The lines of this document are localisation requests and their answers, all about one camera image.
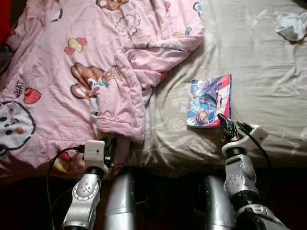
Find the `manga cover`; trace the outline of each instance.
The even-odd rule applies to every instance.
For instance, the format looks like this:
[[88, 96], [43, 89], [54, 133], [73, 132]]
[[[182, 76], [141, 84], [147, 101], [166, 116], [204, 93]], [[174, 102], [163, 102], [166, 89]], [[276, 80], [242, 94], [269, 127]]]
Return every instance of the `manga cover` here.
[[218, 113], [231, 118], [231, 74], [210, 80], [193, 80], [189, 93], [187, 125], [219, 126]]

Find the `cable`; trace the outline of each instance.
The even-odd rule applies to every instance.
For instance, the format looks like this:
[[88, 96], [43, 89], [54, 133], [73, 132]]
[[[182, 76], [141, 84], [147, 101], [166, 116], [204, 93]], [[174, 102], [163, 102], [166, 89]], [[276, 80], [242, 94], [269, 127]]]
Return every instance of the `cable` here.
[[52, 218], [52, 212], [53, 212], [53, 209], [54, 209], [56, 203], [57, 203], [63, 196], [65, 196], [68, 192], [70, 192], [72, 189], [73, 189], [73, 187], [70, 188], [70, 189], [68, 189], [68, 190], [66, 190], [64, 193], [62, 193], [61, 195], [59, 195], [58, 198], [53, 202], [53, 205], [51, 206], [51, 209], [50, 209], [50, 212], [49, 212], [49, 218], [48, 218], [48, 224], [49, 224], [50, 230], [55, 230], [54, 223], [53, 223], [53, 218]]
[[68, 150], [77, 150], [78, 152], [81, 152], [83, 153], [84, 152], [84, 148], [85, 148], [85, 145], [79, 145], [79, 146], [76, 146], [76, 147], [70, 147], [70, 148], [66, 148], [66, 149], [63, 149], [61, 150], [60, 152], [58, 152], [56, 154], [56, 156], [54, 158], [52, 158], [51, 162], [50, 162], [50, 165], [49, 165], [49, 168], [48, 168], [48, 171], [47, 171], [47, 176], [46, 176], [46, 190], [47, 190], [47, 198], [48, 198], [48, 204], [49, 204], [49, 209], [51, 210], [52, 208], [52, 205], [51, 205], [51, 199], [50, 199], [50, 192], [49, 192], [49, 178], [50, 178], [50, 174], [51, 174], [51, 170], [52, 170], [52, 167], [54, 165], [54, 162], [56, 161], [56, 159], [64, 152], [68, 151]]
[[237, 122], [236, 123], [239, 127], [240, 127], [240, 130], [245, 133], [256, 145], [257, 147], [260, 149], [260, 151], [262, 152], [266, 162], [267, 162], [267, 165], [268, 165], [268, 170], [269, 170], [269, 183], [268, 183], [268, 186], [267, 186], [267, 189], [266, 189], [266, 192], [265, 192], [265, 195], [264, 195], [264, 198], [263, 198], [263, 202], [265, 202], [265, 200], [267, 199], [268, 197], [268, 194], [271, 190], [271, 183], [272, 183], [272, 164], [271, 164], [271, 161], [270, 161], [270, 158], [269, 158], [269, 155], [267, 154], [267, 152], [263, 149], [263, 147], [257, 142], [257, 140], [248, 132], [246, 131], [246, 129], [243, 127], [243, 125], [240, 123], [240, 122]]

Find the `red object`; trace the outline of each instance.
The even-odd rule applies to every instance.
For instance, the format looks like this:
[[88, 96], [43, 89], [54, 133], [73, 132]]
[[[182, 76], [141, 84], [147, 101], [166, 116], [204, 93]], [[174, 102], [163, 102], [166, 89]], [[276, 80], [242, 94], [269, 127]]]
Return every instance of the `red object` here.
[[82, 46], [86, 45], [87, 44], [87, 41], [85, 38], [80, 38], [78, 37], [77, 39], [77, 42], [79, 42]]
[[65, 47], [64, 52], [69, 55], [72, 54], [73, 52], [75, 52], [74, 48], [70, 48], [69, 46]]
[[166, 1], [166, 2], [164, 2], [164, 5], [165, 5], [165, 11], [167, 12], [168, 8], [171, 6], [171, 3]]
[[11, 0], [0, 0], [0, 45], [10, 34]]
[[66, 162], [70, 162], [72, 160], [71, 156], [68, 155], [67, 152], [63, 152], [59, 157]]
[[164, 78], [166, 78], [166, 77], [167, 77], [167, 72], [162, 72], [161, 73], [161, 81], [163, 81]]
[[33, 104], [39, 100], [42, 94], [32, 88], [27, 88], [24, 91], [24, 103], [26, 104]]
[[18, 133], [20, 135], [22, 135], [24, 133], [24, 129], [22, 127], [20, 127], [20, 126], [16, 127], [15, 130], [16, 130], [16, 133]]
[[13, 35], [15, 35], [15, 34], [16, 34], [16, 31], [12, 30], [12, 31], [10, 32], [9, 37], [10, 37], [10, 36], [13, 36]]

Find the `bear face print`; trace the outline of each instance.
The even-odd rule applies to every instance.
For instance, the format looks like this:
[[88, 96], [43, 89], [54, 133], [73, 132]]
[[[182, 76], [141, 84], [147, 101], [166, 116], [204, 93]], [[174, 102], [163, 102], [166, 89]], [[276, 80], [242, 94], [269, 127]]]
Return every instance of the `bear face print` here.
[[122, 4], [127, 3], [129, 0], [96, 0], [97, 6], [101, 9], [117, 10]]
[[19, 102], [0, 104], [0, 156], [20, 149], [34, 134], [35, 122]]
[[79, 62], [76, 62], [71, 67], [71, 74], [78, 83], [71, 86], [71, 93], [78, 99], [90, 98], [90, 91], [95, 86], [99, 78], [102, 77], [104, 71], [95, 66], [86, 67]]

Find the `silver robot arm segment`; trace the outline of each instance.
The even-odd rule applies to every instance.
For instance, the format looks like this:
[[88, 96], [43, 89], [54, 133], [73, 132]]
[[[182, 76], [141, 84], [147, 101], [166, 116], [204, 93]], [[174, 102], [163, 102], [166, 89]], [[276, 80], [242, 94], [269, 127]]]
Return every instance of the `silver robot arm segment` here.
[[90, 140], [85, 144], [85, 174], [72, 190], [72, 202], [62, 230], [92, 230], [100, 201], [102, 180], [108, 175], [105, 165], [105, 142]]
[[[256, 174], [247, 152], [257, 147], [248, 135], [238, 133], [235, 124], [223, 114], [218, 114], [224, 134], [222, 153], [226, 156], [228, 193], [236, 213], [236, 229], [288, 230], [288, 228], [263, 203], [256, 188]], [[268, 132], [258, 125], [241, 124], [259, 144]]]

